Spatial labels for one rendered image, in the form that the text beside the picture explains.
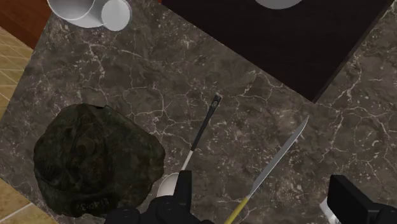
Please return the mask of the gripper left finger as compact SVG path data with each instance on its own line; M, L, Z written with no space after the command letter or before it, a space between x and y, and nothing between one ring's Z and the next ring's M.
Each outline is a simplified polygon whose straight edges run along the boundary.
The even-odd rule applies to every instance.
M190 212L191 203L192 172L182 171L173 195L154 198L144 213L130 206L114 209L104 224L215 224L196 218Z

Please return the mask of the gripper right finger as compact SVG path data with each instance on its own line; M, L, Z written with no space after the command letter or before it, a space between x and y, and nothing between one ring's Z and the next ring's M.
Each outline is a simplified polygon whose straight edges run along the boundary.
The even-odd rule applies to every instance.
M376 203L343 175L331 175L327 205L340 224L397 224L397 208Z

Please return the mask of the dark green camouflage hat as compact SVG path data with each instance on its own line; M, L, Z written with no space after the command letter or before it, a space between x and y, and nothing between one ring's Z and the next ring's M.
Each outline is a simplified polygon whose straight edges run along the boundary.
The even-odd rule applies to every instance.
M34 175L57 214L104 217L140 206L164 174L159 140L109 106L61 109L34 146Z

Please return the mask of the white cup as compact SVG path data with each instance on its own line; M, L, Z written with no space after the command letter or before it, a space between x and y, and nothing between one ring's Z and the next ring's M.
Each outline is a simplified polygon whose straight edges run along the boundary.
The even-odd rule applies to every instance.
M47 0L56 16L82 28L124 29L132 19L126 0Z

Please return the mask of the black handled white spoon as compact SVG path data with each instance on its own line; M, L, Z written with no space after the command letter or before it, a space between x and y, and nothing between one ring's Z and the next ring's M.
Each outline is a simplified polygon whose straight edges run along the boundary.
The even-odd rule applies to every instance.
M207 111L205 119L204 119L204 121L195 137L195 140L190 148L190 151L183 163L181 171L186 169L186 167L192 157L192 154L195 151L195 149L200 141L200 138L201 138L205 128L207 127L209 120L211 119L212 115L216 111L216 108L218 107L221 99L222 99L222 97L219 95L214 96L214 99L212 100L211 105L209 106L209 109ZM161 184L158 188L157 197L173 195L174 190L176 188L177 181L178 181L178 176L179 176L179 172L174 172L174 173L168 175L166 178L164 178L164 180L161 182Z

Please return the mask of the yellow handled knife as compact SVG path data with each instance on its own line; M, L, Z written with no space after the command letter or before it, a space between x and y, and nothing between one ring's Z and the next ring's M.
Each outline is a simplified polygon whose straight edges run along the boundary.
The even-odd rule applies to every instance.
M238 216L238 214L242 211L244 206L247 204L247 202L250 200L250 198L253 196L255 191L259 188L259 186L263 183L263 181L266 179L266 177L271 173L271 171L274 169L274 167L279 163L281 158L286 154L286 152L290 149L290 147L293 145L295 140L299 137L299 135L303 132L307 122L309 120L309 115L307 118L298 126L298 128L294 131L294 133L289 137L289 139L283 144L281 149L275 154L275 156L272 158L272 160L267 164L267 166L262 170L260 175L255 179L253 182L253 185L251 187L251 190L248 195L246 195L242 201L239 203L239 205L233 210L231 215L225 220L223 224L232 224L234 219Z

